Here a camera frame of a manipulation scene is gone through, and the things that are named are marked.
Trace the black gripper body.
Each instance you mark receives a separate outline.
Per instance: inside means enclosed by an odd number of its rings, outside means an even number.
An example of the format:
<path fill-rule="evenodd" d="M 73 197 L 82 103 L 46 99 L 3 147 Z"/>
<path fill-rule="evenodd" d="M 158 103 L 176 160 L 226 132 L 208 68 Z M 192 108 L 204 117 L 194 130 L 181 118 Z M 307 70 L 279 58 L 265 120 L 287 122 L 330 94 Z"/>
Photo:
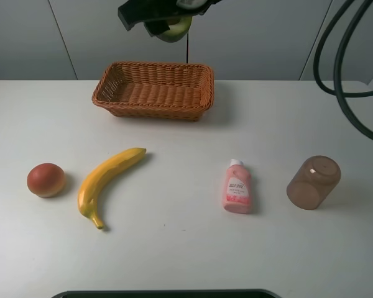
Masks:
<path fill-rule="evenodd" d="M 164 19 L 175 16 L 203 15 L 211 6 L 219 1 L 169 1 L 147 0 L 127 1 L 117 9 L 118 15 L 125 19 Z"/>

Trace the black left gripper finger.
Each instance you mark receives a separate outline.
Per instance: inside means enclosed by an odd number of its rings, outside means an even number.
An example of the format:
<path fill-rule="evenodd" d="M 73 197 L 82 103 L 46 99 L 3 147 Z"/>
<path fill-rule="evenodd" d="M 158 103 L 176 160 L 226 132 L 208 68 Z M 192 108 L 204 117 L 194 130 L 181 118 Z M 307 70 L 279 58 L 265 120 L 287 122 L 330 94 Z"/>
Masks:
<path fill-rule="evenodd" d="M 144 27 L 151 37 L 158 37 L 170 30 L 166 20 L 152 20 L 144 22 Z"/>

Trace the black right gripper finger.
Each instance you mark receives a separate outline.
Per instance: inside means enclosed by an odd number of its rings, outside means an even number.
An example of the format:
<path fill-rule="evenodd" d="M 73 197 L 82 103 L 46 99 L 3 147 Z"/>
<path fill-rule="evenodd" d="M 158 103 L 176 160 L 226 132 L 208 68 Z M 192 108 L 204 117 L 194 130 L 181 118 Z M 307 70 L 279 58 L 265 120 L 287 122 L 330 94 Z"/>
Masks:
<path fill-rule="evenodd" d="M 127 31 L 136 24 L 143 23 L 149 11 L 148 6 L 119 6 L 117 15 Z"/>

